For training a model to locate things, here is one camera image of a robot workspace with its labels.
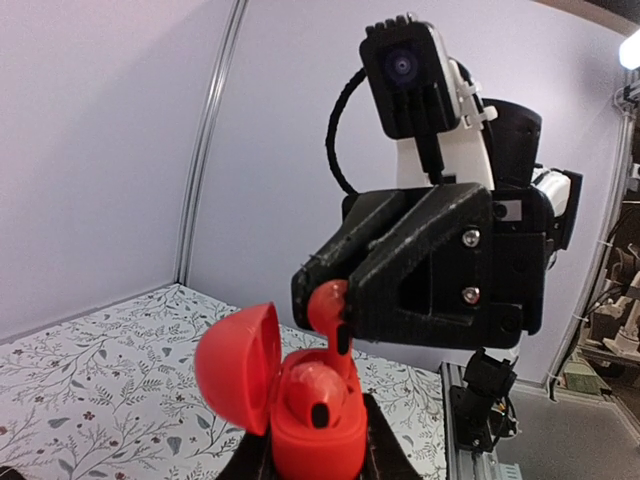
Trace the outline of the floral patterned table mat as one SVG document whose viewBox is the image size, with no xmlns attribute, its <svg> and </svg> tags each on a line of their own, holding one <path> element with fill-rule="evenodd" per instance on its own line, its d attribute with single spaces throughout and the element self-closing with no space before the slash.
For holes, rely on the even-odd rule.
<svg viewBox="0 0 640 480">
<path fill-rule="evenodd" d="M 1 345 L 1 479 L 217 479 L 244 431 L 195 381 L 237 309 L 174 284 Z M 446 479 L 440 376 L 353 351 L 417 479 Z"/>
</svg>

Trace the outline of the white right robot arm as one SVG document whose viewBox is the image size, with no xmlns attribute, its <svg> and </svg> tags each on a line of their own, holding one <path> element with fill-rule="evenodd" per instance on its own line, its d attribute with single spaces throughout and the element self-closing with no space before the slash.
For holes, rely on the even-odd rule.
<svg viewBox="0 0 640 480">
<path fill-rule="evenodd" d="M 357 192 L 342 222 L 294 274 L 292 316 L 304 330 L 328 283 L 350 334 L 370 342 L 509 349 L 542 324 L 545 278 L 569 246 L 580 174 L 536 161 L 541 117 L 493 99 L 485 124 L 494 189 L 455 182 Z"/>
</svg>

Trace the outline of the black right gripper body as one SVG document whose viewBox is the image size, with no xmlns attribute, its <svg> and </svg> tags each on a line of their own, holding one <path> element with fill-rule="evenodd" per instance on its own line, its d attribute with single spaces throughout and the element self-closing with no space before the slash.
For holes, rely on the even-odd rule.
<svg viewBox="0 0 640 480">
<path fill-rule="evenodd" d="M 489 333 L 483 345 L 507 349 L 542 324 L 552 207 L 537 189 L 492 192 Z"/>
</svg>

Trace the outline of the red earbud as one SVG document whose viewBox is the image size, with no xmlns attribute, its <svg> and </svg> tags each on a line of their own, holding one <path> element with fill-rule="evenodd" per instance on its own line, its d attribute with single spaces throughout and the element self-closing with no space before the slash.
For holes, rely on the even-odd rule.
<svg viewBox="0 0 640 480">
<path fill-rule="evenodd" d="M 305 427 L 326 429 L 337 421 L 347 395 L 346 383 L 335 370 L 321 362 L 304 362 L 291 370 L 285 402 Z"/>
<path fill-rule="evenodd" d="M 351 329 L 343 318 L 346 309 L 346 280 L 330 280 L 317 287 L 309 300 L 307 316 L 312 329 L 327 339 L 328 358 L 345 360 L 351 352 Z"/>
</svg>

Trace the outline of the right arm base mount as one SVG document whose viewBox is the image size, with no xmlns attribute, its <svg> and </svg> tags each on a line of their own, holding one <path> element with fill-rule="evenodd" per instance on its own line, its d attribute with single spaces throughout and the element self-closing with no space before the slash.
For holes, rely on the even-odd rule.
<svg viewBox="0 0 640 480">
<path fill-rule="evenodd" d="M 482 427 L 489 424 L 497 446 L 501 439 L 517 435 L 517 416 L 510 399 L 511 389 L 517 378 L 508 360 L 498 360 L 478 349 L 470 358 L 464 371 L 466 392 L 456 412 L 467 426 Z"/>
</svg>

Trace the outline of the left aluminium frame post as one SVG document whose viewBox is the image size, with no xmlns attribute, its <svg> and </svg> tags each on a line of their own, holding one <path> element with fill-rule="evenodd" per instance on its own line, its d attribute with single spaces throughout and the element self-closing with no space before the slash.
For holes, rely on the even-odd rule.
<svg viewBox="0 0 640 480">
<path fill-rule="evenodd" d="M 209 154 L 234 53 L 249 4 L 248 0 L 231 2 L 207 83 L 189 162 L 178 231 L 174 281 L 181 285 L 189 283 L 197 220 Z"/>
</svg>

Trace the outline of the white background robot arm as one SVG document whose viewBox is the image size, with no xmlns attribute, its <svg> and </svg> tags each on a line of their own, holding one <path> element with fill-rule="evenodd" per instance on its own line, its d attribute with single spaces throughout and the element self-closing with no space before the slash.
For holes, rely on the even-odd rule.
<svg viewBox="0 0 640 480">
<path fill-rule="evenodd" d="M 617 288 L 614 297 L 593 314 L 592 328 L 601 330 L 597 342 L 621 358 L 639 361 L 639 273 L 628 286 Z"/>
</svg>

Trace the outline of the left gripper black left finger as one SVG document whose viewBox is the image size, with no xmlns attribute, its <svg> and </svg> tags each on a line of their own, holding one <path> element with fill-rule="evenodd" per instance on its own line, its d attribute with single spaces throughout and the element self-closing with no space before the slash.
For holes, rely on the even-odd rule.
<svg viewBox="0 0 640 480">
<path fill-rule="evenodd" d="M 218 480 L 272 480 L 274 478 L 275 466 L 270 433 L 265 436 L 246 433 L 217 476 Z"/>
</svg>

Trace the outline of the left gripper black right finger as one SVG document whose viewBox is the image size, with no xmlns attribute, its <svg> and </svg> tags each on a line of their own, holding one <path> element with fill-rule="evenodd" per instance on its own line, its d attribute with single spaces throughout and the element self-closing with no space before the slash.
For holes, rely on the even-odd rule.
<svg viewBox="0 0 640 480">
<path fill-rule="evenodd" d="M 367 443 L 362 468 L 363 479 L 417 479 L 411 465 L 382 410 L 371 394 L 363 395 L 368 415 Z"/>
</svg>

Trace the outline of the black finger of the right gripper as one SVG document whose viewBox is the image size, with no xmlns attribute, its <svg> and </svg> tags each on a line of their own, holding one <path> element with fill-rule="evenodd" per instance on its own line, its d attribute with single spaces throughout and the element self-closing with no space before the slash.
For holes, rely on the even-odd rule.
<svg viewBox="0 0 640 480">
<path fill-rule="evenodd" d="M 349 195 L 343 222 L 291 280 L 292 316 L 312 329 L 313 291 L 346 280 L 344 320 L 353 333 L 433 333 L 440 326 L 432 254 L 440 247 L 437 188 Z"/>
<path fill-rule="evenodd" d="M 488 346 L 491 194 L 479 184 L 393 190 L 389 225 L 350 274 L 346 318 L 360 340 Z"/>
</svg>

